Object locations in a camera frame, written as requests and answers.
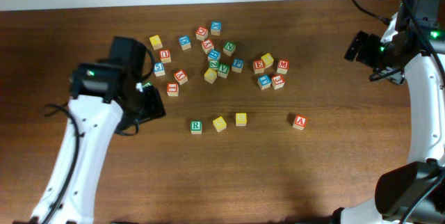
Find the yellow S wooden block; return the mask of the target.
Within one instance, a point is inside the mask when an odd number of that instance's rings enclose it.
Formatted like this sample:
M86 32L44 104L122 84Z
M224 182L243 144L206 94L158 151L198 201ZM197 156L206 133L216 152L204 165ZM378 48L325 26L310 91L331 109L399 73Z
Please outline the yellow S wooden block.
M213 126L217 132L221 132L222 130L227 128L227 123L225 122L222 116L213 120Z

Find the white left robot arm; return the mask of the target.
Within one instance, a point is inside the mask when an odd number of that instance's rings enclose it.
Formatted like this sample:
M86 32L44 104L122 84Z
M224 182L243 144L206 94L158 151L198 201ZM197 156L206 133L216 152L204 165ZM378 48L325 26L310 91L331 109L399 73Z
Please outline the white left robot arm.
M146 46L114 37L108 58L82 63L71 76L70 99L52 105L67 117L63 141L47 188L31 223L93 223L95 196L113 135L128 135L144 122L163 117L159 92L144 85Z

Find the green R wooden block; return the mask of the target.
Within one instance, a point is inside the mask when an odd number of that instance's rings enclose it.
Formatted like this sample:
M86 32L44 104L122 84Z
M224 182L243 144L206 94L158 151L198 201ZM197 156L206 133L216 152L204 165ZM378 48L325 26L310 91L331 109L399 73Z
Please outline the green R wooden block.
M192 134L201 134L202 133L202 122L199 120L191 121L191 133Z

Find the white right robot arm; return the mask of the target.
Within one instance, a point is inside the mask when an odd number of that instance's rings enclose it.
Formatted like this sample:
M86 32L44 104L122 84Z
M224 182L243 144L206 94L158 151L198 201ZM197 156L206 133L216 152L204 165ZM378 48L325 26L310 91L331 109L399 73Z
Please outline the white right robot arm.
M444 222L444 31L440 0L406 0L385 34L360 31L344 58L371 67L370 80L406 83L410 92L411 141L406 165L383 174L375 195L339 208L331 223Z

